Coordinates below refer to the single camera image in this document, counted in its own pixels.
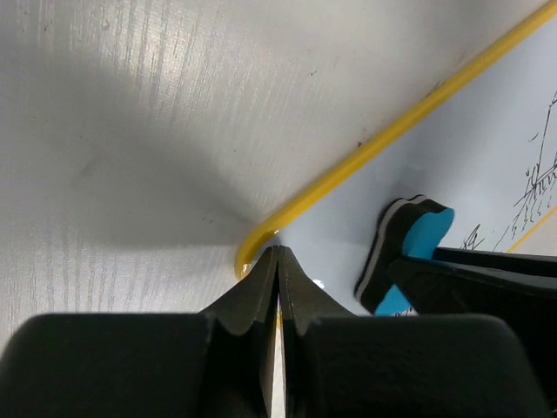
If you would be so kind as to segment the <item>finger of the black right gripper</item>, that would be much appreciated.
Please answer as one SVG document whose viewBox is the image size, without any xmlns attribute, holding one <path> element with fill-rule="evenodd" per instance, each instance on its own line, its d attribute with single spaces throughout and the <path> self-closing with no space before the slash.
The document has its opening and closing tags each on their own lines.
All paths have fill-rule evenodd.
<svg viewBox="0 0 557 418">
<path fill-rule="evenodd" d="M 399 258 L 386 270 L 418 314 L 485 314 L 505 321 L 546 392 L 556 390 L 556 258 L 503 257 L 510 268 Z"/>
<path fill-rule="evenodd" d="M 433 252 L 433 259 L 533 276 L 555 277 L 557 274 L 555 256 L 495 253 L 438 247 Z"/>
</svg>

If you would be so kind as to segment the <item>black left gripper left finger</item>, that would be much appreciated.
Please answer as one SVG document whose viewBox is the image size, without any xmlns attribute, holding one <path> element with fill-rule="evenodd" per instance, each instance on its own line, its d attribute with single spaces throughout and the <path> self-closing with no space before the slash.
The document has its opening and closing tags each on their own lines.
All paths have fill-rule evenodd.
<svg viewBox="0 0 557 418">
<path fill-rule="evenodd" d="M 1 358 L 4 417 L 266 417 L 279 251 L 198 313 L 49 313 Z"/>
</svg>

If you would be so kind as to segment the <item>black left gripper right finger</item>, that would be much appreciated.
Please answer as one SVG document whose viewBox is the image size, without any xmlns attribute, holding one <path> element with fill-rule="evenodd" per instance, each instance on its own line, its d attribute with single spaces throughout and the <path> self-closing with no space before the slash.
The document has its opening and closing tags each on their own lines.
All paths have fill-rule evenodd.
<svg viewBox="0 0 557 418">
<path fill-rule="evenodd" d="M 508 324 L 476 313 L 356 316 L 317 287 L 292 250 L 277 279 L 290 417 L 553 417 Z"/>
</svg>

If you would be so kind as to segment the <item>blue bone-shaped eraser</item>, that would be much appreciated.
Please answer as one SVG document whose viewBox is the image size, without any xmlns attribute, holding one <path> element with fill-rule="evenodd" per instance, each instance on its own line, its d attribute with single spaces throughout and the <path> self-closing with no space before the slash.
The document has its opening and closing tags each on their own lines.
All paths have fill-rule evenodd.
<svg viewBox="0 0 557 418">
<path fill-rule="evenodd" d="M 370 314 L 400 316 L 413 308 L 387 277 L 400 257 L 429 260 L 454 219 L 454 209 L 416 195 L 394 200 L 379 216 L 375 237 L 357 284 L 356 301 Z"/>
</svg>

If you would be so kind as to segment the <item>yellow-framed small whiteboard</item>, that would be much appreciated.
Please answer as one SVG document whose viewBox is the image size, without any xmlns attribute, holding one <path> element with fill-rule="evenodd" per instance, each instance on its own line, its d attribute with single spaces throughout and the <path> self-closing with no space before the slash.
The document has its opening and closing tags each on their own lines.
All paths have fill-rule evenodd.
<svg viewBox="0 0 557 418">
<path fill-rule="evenodd" d="M 556 212 L 556 4 L 548 2 L 275 212 L 235 260 L 273 245 L 362 314 L 353 292 L 382 211 L 423 194 L 452 208 L 444 246 L 514 252 Z"/>
</svg>

